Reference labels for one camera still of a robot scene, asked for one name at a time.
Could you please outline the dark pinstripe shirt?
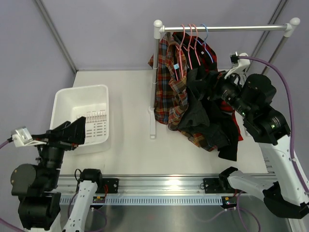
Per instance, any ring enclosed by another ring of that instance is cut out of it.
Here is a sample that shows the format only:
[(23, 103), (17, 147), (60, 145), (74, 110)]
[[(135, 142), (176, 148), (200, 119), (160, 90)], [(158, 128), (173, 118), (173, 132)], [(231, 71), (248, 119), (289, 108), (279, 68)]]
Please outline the dark pinstripe shirt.
[(217, 70), (215, 52), (197, 36), (174, 32), (172, 38), (166, 57), (175, 94), (169, 129), (183, 132), (205, 150), (230, 147), (238, 137), (231, 115), (222, 110), (221, 100), (210, 101), (206, 96), (208, 78)]

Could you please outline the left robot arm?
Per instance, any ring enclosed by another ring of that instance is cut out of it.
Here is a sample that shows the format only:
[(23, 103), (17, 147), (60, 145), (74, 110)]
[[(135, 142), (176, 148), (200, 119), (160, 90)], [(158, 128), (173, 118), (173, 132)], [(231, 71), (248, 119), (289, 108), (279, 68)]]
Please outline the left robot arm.
[(84, 116), (66, 121), (44, 134), (31, 135), (26, 127), (11, 132), (16, 147), (35, 146), (37, 164), (21, 164), (11, 174), (13, 196), (19, 198), (18, 214), (28, 231), (83, 232), (95, 193), (103, 189), (99, 169), (85, 169), (80, 175), (77, 198), (64, 227), (60, 225), (61, 193), (55, 192), (66, 151), (75, 150), (85, 142)]

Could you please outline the plain black shirt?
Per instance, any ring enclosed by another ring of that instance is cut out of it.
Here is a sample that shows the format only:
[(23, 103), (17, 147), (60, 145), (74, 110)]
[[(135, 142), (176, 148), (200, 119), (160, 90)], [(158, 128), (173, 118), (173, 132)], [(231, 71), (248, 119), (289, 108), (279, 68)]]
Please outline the plain black shirt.
[(219, 151), (218, 157), (225, 160), (237, 161), (238, 142), (242, 140), (240, 129), (236, 121), (235, 110), (221, 99), (211, 100), (217, 82), (223, 74), (210, 71), (206, 75), (207, 91), (202, 104), (212, 126), (217, 126), (213, 145)]

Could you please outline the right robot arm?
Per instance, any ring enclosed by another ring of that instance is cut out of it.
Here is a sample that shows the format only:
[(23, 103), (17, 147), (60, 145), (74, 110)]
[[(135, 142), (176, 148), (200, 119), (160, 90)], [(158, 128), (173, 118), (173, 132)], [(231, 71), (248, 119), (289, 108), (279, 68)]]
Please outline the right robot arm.
[(292, 133), (282, 113), (270, 104), (276, 94), (271, 80), (262, 74), (251, 74), (244, 85), (235, 84), (236, 73), (212, 71), (207, 76), (207, 93), (211, 100), (221, 99), (243, 118), (246, 131), (258, 143), (275, 172), (276, 182), (264, 182), (229, 167), (219, 174), (219, 188), (244, 191), (264, 202), (279, 218), (302, 219), (309, 213), (309, 197), (294, 170), (298, 163), (291, 155)]

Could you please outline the orange plaid shirt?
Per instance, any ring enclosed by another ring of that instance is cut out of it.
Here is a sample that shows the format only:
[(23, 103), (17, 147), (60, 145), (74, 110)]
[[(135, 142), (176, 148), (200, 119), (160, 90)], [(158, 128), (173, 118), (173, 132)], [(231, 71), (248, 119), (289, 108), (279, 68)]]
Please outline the orange plaid shirt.
[(183, 78), (181, 79), (178, 47), (181, 41), (176, 33), (166, 33), (159, 44), (158, 72), (155, 94), (155, 119), (169, 130), (179, 131), (196, 146), (207, 151), (212, 144), (211, 132), (215, 127), (209, 122), (202, 101), (195, 101), (187, 87), (190, 72), (182, 51)]

